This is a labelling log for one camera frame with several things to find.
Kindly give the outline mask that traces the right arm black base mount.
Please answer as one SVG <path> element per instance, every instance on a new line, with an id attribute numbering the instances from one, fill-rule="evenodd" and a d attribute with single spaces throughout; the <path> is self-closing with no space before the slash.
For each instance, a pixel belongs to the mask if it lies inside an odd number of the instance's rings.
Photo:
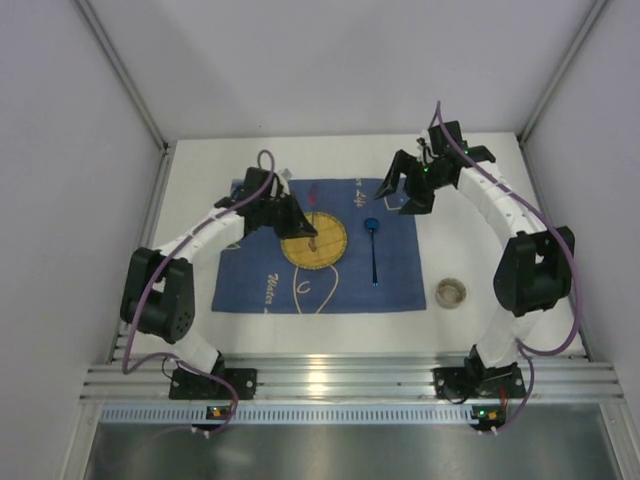
<path id="1" fill-rule="evenodd" d="M 517 362 L 506 366 L 488 367 L 481 360 L 476 346 L 464 358 L 463 365 L 438 367 L 433 370 L 436 397 L 454 404 L 469 399 L 522 399 L 526 393 L 521 369 Z"/>

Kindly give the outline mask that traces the yellow woven round coaster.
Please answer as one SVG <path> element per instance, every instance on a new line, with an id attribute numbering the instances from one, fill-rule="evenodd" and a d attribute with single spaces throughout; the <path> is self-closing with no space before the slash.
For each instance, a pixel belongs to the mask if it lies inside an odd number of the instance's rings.
<path id="1" fill-rule="evenodd" d="M 294 266 L 306 270 L 320 270 L 337 263 L 344 255 L 348 236 L 343 223 L 325 212 L 306 212 L 306 219 L 317 235 L 281 241 L 285 258 Z"/>

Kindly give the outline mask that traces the small beige round cup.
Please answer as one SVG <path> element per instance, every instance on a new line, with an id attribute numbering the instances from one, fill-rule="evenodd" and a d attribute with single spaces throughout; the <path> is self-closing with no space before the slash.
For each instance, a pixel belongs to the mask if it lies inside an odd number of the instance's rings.
<path id="1" fill-rule="evenodd" d="M 464 303 L 466 297 L 466 286 L 456 278 L 444 278 L 436 286 L 435 300 L 441 308 L 456 309 Z"/>

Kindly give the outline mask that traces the iridescent purple fork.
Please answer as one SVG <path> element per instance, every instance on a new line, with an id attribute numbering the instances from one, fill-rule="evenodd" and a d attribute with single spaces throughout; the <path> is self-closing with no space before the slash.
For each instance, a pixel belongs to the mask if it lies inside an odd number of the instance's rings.
<path id="1" fill-rule="evenodd" d="M 311 213 L 310 223 L 312 226 L 315 226 L 315 222 L 316 222 L 317 192 L 318 192 L 317 184 L 313 183 L 308 196 L 310 213 Z M 311 237 L 309 239 L 308 246 L 311 252 L 317 251 L 316 237 Z"/>

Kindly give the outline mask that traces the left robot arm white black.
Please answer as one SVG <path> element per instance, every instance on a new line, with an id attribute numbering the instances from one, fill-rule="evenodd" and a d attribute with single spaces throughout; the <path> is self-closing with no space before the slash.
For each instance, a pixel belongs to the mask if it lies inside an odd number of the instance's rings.
<path id="1" fill-rule="evenodd" d="M 138 248 L 131 256 L 120 318 L 131 326 L 122 372 L 153 358 L 170 358 L 200 375 L 211 375 L 221 352 L 198 331 L 196 277 L 227 247 L 262 227 L 280 239 L 312 238 L 287 176 L 257 167 L 183 234 L 163 246 Z"/>

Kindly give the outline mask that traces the blue handled cutlery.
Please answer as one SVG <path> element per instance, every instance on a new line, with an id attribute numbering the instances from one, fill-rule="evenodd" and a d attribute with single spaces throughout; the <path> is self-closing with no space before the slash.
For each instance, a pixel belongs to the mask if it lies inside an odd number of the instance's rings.
<path id="1" fill-rule="evenodd" d="M 377 218 L 369 217 L 364 221 L 364 226 L 369 232 L 371 244 L 372 285 L 377 287 L 379 285 L 379 280 L 376 262 L 375 234 L 379 229 L 380 223 Z"/>

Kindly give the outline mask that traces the blue placemat cloth gold pattern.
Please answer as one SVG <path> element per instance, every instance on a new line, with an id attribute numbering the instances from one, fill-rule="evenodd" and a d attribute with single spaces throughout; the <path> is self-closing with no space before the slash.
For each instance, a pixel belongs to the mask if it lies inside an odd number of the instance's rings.
<path id="1" fill-rule="evenodd" d="M 354 314 L 421 311 L 426 308 L 416 222 L 400 215 L 402 191 L 374 199 L 376 178 L 293 180 L 292 192 L 309 212 L 317 184 L 317 210 L 337 217 L 348 244 L 333 266 L 306 270 L 284 256 L 279 240 L 262 228 L 220 256 L 211 309 L 234 314 Z M 371 244 L 364 221 L 374 217 L 379 285 L 372 285 Z"/>

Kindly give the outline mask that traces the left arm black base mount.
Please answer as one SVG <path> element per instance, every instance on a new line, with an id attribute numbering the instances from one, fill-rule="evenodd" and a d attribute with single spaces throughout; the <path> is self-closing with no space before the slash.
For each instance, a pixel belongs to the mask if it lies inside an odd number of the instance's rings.
<path id="1" fill-rule="evenodd" d="M 252 400 L 257 389 L 257 370 L 254 368 L 231 368 L 218 363 L 214 374 L 229 384 L 239 400 Z M 231 400 L 231 390 L 202 375 L 177 367 L 171 375 L 169 388 L 171 400 Z"/>

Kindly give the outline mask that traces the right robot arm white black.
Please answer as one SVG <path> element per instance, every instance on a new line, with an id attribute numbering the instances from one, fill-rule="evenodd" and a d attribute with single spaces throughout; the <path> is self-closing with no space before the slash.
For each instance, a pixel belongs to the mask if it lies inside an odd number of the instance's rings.
<path id="1" fill-rule="evenodd" d="M 418 144 L 416 155 L 395 153 L 375 196 L 385 198 L 402 188 L 408 200 L 401 214 L 426 215 L 436 191 L 452 186 L 494 231 L 503 248 L 493 277 L 498 307 L 464 361 L 469 380 L 494 381 L 514 371 L 519 346 L 543 314 L 569 295 L 575 236 L 567 227 L 541 220 L 508 185 L 494 154 L 463 139 L 458 122 L 429 128 Z"/>

